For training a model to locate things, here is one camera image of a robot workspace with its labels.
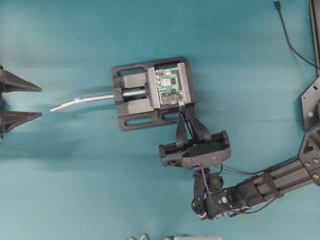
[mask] teal surface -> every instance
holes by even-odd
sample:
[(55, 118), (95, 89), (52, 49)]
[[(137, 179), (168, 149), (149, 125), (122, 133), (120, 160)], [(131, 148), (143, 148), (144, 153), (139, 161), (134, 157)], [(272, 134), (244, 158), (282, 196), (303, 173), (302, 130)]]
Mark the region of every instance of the teal surface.
[[(308, 1), (281, 2), (293, 45), (312, 59)], [(4, 94), (8, 109), (43, 117), (0, 143), (0, 239), (319, 239), (315, 185), (260, 214), (199, 221), (192, 171), (158, 156), (174, 124), (120, 131), (112, 100), (49, 112), (109, 93), (114, 66), (185, 56), (199, 119), (229, 134), (226, 165), (256, 171), (295, 156), (316, 71), (289, 50), (273, 0), (2, 0), (0, 32), (0, 63), (43, 88)], [(223, 176), (225, 186), (244, 179)]]

